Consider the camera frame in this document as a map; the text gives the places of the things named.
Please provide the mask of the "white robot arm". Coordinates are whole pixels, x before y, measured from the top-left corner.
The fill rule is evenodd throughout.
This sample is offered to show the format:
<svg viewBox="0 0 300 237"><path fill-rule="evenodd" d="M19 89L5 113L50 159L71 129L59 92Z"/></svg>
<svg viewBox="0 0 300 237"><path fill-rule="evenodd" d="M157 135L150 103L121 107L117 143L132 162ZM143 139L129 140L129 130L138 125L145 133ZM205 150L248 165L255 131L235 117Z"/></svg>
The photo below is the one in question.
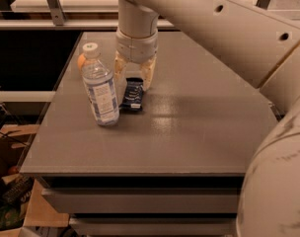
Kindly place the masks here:
<svg viewBox="0 0 300 237"><path fill-rule="evenodd" d="M283 113L246 172L238 237L300 237L300 24L241 0L128 0L195 40Z"/></svg>

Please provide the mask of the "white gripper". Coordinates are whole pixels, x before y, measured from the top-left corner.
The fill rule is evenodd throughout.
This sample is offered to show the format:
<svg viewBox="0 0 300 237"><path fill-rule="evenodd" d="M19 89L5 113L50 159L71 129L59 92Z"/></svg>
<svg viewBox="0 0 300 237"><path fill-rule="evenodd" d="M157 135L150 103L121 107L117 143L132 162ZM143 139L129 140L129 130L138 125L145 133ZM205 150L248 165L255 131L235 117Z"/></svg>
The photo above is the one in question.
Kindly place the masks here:
<svg viewBox="0 0 300 237"><path fill-rule="evenodd" d="M119 85L124 77L127 63L133 62L140 64L143 90L147 91L151 86L156 67L158 32L150 37L137 39L128 37L121 30L117 30L115 38L114 81L116 85Z"/></svg>

